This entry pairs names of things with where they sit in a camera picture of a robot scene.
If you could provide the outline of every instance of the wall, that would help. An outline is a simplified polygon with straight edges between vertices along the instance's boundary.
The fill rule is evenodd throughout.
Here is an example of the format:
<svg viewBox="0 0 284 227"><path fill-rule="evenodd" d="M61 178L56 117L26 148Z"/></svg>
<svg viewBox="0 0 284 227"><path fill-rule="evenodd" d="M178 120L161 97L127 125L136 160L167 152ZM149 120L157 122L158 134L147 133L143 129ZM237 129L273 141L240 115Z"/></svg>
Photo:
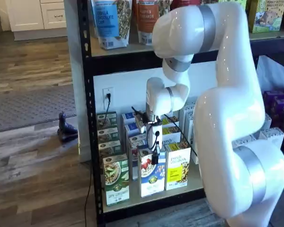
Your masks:
<svg viewBox="0 0 284 227"><path fill-rule="evenodd" d="M215 62L192 64L189 75L190 97L199 96L203 91L216 86ZM136 109L144 110L146 82L151 77L162 78L166 87L174 85L164 76L162 68L94 77L96 111L98 113L105 111L102 90L107 87L114 88L114 103L110 108L111 111L117 111L118 114L130 112L132 105Z"/></svg>
<svg viewBox="0 0 284 227"><path fill-rule="evenodd" d="M7 13L5 0L0 0L0 19L3 31L9 31L10 30L9 16Z"/></svg>

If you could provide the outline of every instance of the black cable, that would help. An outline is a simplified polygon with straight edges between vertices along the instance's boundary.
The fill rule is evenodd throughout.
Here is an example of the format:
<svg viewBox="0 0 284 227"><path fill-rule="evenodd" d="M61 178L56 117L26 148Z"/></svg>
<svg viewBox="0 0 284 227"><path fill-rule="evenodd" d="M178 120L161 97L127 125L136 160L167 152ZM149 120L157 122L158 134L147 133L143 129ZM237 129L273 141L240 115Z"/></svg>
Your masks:
<svg viewBox="0 0 284 227"><path fill-rule="evenodd" d="M150 126L150 128L147 130L147 133L146 133L146 143L147 143L147 147L148 147L149 150L152 150L155 147L157 139L158 139L158 136L156 135L155 142L153 143L153 146L150 148L150 146L148 144L148 134L149 134L151 128L152 128L152 125Z"/></svg>
<svg viewBox="0 0 284 227"><path fill-rule="evenodd" d="M87 227L87 223L86 223L86 206L87 206L87 200L89 199L89 192L90 192L90 187L91 187L91 171L92 171L92 167L91 167L91 156L90 156L90 170L89 170L89 191L87 192L87 196L86 196L86 200L85 200L85 205L84 205L84 221L85 221L85 227Z"/></svg>
<svg viewBox="0 0 284 227"><path fill-rule="evenodd" d="M104 122L103 122L103 125L105 125L105 121L106 121L106 117L107 117L107 112L108 112L108 109L109 109L109 105L110 105L110 93L108 93L106 95L106 97L108 98L108 106L107 106L107 109L106 109L106 113L105 113L105 118L104 118ZM85 227L87 227L87 222L86 222L86 206L87 206L87 201L89 199L89 192L90 192L90 187L91 187L91 171L92 171L92 161L91 161L91 150L90 150L90 169L89 169L89 191L87 192L87 196L86 196L86 200L85 200L85 204L84 204L84 222L85 222Z"/></svg>
<svg viewBox="0 0 284 227"><path fill-rule="evenodd" d="M105 118L104 118L103 125L105 125L105 121L106 121L106 117L107 117L107 112L108 112L109 105L110 105L110 93L108 93L106 96L107 96L107 98L108 98L108 106L107 106L107 109L106 109L106 113L105 113Z"/></svg>
<svg viewBox="0 0 284 227"><path fill-rule="evenodd" d="M194 149L191 147L190 142L188 142L187 138L185 137L184 133L183 133L182 130L179 128L179 126L177 126L176 123L175 123L170 117L168 117L166 114L165 114L164 116L166 116L166 117L169 119L169 121L173 122L174 125L180 130L180 132L181 132L183 138L186 140L186 142L188 143L189 147L190 147L191 150L194 152L195 156L198 157L197 153L196 153L196 152L194 151Z"/></svg>

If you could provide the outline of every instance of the floor mat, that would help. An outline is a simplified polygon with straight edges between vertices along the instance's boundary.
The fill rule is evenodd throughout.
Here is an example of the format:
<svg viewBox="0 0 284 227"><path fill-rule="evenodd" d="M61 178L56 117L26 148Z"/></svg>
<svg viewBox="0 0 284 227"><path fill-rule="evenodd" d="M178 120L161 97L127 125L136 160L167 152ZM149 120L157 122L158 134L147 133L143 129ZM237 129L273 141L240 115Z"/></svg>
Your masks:
<svg viewBox="0 0 284 227"><path fill-rule="evenodd" d="M76 115L72 85L0 94L0 131L54 121L61 111Z"/></svg>

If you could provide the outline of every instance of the electrical outlet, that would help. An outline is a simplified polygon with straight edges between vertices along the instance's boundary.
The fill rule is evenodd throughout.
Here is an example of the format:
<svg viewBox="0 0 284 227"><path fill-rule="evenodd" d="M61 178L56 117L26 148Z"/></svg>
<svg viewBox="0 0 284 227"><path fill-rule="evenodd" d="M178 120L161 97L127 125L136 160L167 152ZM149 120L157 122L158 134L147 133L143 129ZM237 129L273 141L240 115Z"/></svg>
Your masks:
<svg viewBox="0 0 284 227"><path fill-rule="evenodd" d="M104 110L107 109L108 106L108 98L106 98L106 95L110 93L110 105L109 108L112 108L114 106L114 88L113 87L109 87L109 88L104 88L103 89L103 107Z"/></svg>

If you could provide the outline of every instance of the black shelf frame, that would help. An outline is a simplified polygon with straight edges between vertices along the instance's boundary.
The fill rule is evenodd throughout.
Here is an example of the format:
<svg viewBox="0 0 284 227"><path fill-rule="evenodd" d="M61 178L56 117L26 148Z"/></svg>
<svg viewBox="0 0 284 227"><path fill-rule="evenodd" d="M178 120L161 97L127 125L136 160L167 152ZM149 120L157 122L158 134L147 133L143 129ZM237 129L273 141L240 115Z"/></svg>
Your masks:
<svg viewBox="0 0 284 227"><path fill-rule="evenodd" d="M147 212L150 212L153 210L158 210L204 198L204 190L199 189L147 203L134 205L120 210L114 210L106 213L103 212L93 77L116 72L129 72L160 68L162 66L162 59L158 58L153 51L92 57L89 31L89 10L87 1L88 0L77 0L77 6L86 106L88 113L89 140L91 148L91 163L97 213L97 225L104 227L108 222L142 214L145 213L146 210ZM254 40L250 42L250 45L256 66L258 57L260 55L269 56L270 54L281 52L284 53L284 37ZM198 53L195 54L192 63L215 61L217 59L217 55L218 51Z"/></svg>

